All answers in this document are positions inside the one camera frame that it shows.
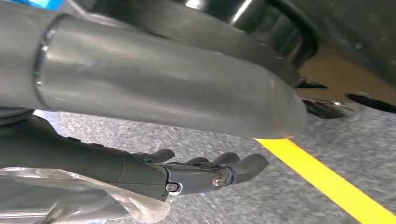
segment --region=screw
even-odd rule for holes
[[[179,189],[179,185],[176,183],[168,183],[165,189],[169,192],[176,192]]]
[[[215,177],[213,180],[213,186],[216,188],[224,187],[225,183],[226,181],[221,176]]]

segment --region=yellow painted line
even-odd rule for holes
[[[256,139],[362,224],[396,224],[396,216],[290,140]]]

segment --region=asphalt ground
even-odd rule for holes
[[[224,152],[241,157],[260,153],[268,158],[267,169],[247,183],[217,192],[171,196],[172,210],[163,224],[358,223],[253,139],[70,113],[56,113],[51,120],[61,134],[84,142],[129,152],[170,148],[176,152],[176,161],[197,156],[214,159]],[[310,116],[305,132],[292,141],[395,213],[395,134],[395,115],[368,108],[347,119]]]

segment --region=clear plastic wrap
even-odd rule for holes
[[[68,211],[57,223],[93,223],[133,217],[156,223],[168,203],[57,169],[0,169],[0,223],[37,223],[55,205]]]

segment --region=prosthetic hand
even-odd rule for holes
[[[162,201],[169,193],[202,193],[249,181],[268,165],[259,154],[241,160],[235,153],[212,162],[198,157],[165,163],[175,156],[169,149],[131,154],[83,143],[58,135],[47,120],[34,115],[0,126],[0,148],[0,168],[61,169]]]

